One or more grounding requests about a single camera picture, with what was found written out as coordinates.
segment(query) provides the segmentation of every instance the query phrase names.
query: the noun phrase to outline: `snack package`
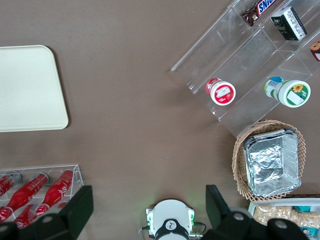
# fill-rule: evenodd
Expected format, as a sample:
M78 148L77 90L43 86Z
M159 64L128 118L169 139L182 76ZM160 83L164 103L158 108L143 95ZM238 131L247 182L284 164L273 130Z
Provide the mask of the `snack package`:
M253 218L265 226L270 219L287 219L301 228L320 228L320 212L297 212L291 206L259 204L255 207Z
M260 18L260 16L269 8L272 4L275 3L276 0L259 0L256 4L254 4L247 11L242 13L242 17L245 21L253 26L255 22Z
M315 60L320 62L320 39L316 41L314 44L312 44L312 46L310 47L310 51L314 56Z
M271 20L285 40L299 41L307 35L305 27L291 6L277 10Z

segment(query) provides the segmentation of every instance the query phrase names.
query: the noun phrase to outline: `white lid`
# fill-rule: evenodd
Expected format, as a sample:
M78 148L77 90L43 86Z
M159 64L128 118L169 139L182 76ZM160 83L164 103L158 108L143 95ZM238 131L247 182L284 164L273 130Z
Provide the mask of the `white lid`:
M236 89L227 81L219 81L212 86L210 96L217 105L225 106L235 99Z
M289 80L278 91L279 102L289 108L298 108L310 98L309 84L301 80Z

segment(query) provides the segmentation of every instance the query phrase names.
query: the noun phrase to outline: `green and white container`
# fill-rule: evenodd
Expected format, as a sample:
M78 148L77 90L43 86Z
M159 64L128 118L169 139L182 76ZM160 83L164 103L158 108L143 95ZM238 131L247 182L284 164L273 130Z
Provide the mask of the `green and white container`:
M310 86L301 80L284 80L282 77L270 78L264 86L265 94L290 108L305 104L311 94Z

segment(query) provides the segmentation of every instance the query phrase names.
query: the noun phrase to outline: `red glass bottle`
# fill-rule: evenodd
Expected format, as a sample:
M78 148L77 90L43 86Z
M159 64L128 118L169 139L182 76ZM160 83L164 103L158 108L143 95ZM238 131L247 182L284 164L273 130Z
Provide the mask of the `red glass bottle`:
M16 217L13 222L16 223L18 229L23 229L32 224L38 216L36 213L36 208L38 206L38 204L28 204L21 214Z
M65 205L67 205L67 203L68 203L67 201L62 201L59 204L55 204L52 207L50 207L50 209L48 211L41 214L41 216L44 216L46 214L57 214L61 211L61 209L63 209L65 207Z
M33 176L32 180L19 188L11 197L6 206L0 208L0 222L3 222L11 216L11 214L26 205L37 192L48 182L49 177L43 172L38 172Z
M36 214L41 216L53 205L57 204L68 191L74 176L73 170L65 170L62 175L48 189L42 204L36 209Z
M20 183L21 175L17 171L8 171L0 178L0 197L14 185Z

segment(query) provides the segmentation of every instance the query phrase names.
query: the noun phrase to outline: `clear acrylic organizer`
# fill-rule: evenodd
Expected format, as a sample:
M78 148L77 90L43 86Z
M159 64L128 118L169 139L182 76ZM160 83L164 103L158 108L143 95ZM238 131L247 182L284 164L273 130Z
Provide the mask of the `clear acrylic organizer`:
M235 137L278 105L264 92L270 77L307 81L320 69L309 49L320 39L320 0L277 0L250 26L241 14L256 2L233 1L171 68ZM286 41L270 20L284 7L294 8L307 31L300 41ZM234 85L231 104L219 106L211 100L206 83L212 78Z
M65 193L63 198L61 199L61 202L68 202L76 193L77 191L84 185L81 172L79 169L79 165L62 165L62 166L48 166L48 167L33 167L33 168L21 168L21 169L7 169L7 170L0 170L0 177L6 175L9 171L17 171L21 174L21 182L19 184L16 184L11 189L9 189L4 195L0 197L0 207L6 206L13 194L22 187L25 183L29 182L32 177L36 173L45 173L49 176L49 181L47 184L45 184L39 192L30 200L29 204L41 204L42 201L45 199L45 195L47 190L52 186L52 184L61 176L61 174L65 170L73 170L73 179L72 183L68 189L68 191ZM6 222L12 222L25 208L26 206L23 206L19 209L17 209L7 220Z

